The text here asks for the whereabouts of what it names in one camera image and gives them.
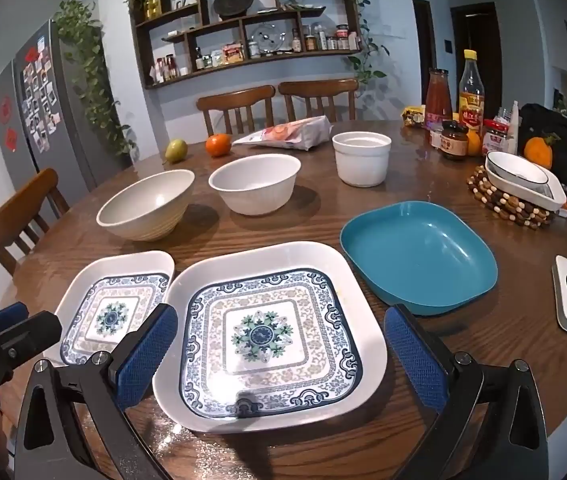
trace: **jar with black lid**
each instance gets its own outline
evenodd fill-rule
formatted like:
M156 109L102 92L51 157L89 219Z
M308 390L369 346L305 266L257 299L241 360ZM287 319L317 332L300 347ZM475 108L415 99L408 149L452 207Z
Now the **jar with black lid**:
M441 146L439 149L445 158L464 160L468 155L468 126L457 121L441 123Z

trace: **gray refrigerator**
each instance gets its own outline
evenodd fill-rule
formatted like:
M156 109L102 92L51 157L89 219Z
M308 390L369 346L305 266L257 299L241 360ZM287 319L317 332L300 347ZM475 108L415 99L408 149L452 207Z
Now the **gray refrigerator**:
M1 72L0 146L16 190L53 168L72 206L131 160L115 155L105 133L86 119L72 82L83 71L66 59L69 51L49 20ZM41 215L50 223L59 216L52 201L44 203Z

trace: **wooden table surface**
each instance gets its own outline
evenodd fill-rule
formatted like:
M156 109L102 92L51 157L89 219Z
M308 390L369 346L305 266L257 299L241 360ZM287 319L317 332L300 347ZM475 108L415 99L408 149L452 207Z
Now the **wooden table surface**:
M430 149L422 130L382 121L335 127L335 132L349 130L370 130L392 138L384 184L357 189L341 182L330 143L309 153L290 151L287 153L302 163L291 201L272 215L247 218L224 205L209 188L208 177L227 162L262 153L265 148L235 148L230 155L213 159L197 144L190 146L186 161L166 167L155 156L103 184L63 216L25 258L9 296L26 303L31 313L54 312L83 267L115 254L167 251L180 272L212 256L294 240L314 240L341 250L341 228L360 213L403 200L438 203L486 241L499 265L499 280L478 300L445 316L422 319L422 323L453 352L467 351L479 362L507 366L515 358L527 361L550 434L567 416L567 333L557 324L551 276L554 257L567 257L567 219L557 218L549 228L534 232L496 218L479 205L465 184L478 159L454 162L442 158ZM167 238L128 242L97 226L97 211L113 194L140 178L175 168L195 172L195 192L182 222ZM427 276L423 280L426 286ZM358 281L381 322L383 303L359 277ZM17 370L0 391L3 409L14 422L32 365ZM310 426L230 436L193 434L167 418L153 397L128 413L174 478L208 480L387 479L433 420L432 413L420 407L394 357L389 358L381 386L368 402L351 413ZM81 417L103 472L118 478L89 416L81 413Z

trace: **screw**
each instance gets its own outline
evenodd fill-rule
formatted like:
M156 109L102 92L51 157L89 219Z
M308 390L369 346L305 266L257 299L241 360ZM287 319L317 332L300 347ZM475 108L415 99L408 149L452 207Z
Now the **screw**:
M35 363L35 372L43 372L48 368L48 361L41 359Z
M108 361L109 358L110 358L110 354L102 350L100 352L95 352L90 358L90 360L94 365L100 365Z
M466 352L457 352L454 355L454 360L460 365L469 365L472 362L472 357L470 357Z
M528 370L530 370L528 363L522 359L517 359L515 361L515 368L517 368L517 370L519 370L520 372L527 372Z

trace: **patterned square plate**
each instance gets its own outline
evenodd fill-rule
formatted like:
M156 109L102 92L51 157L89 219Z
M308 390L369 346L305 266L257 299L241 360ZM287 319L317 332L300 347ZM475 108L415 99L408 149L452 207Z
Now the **patterned square plate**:
M57 311L60 343L44 352L55 364L81 364L112 352L164 301L175 264L161 251L125 254L91 263L72 281Z
M386 368L379 325L329 246L211 258L186 269L167 302L183 322L154 390L191 430L268 430L340 415L374 393Z

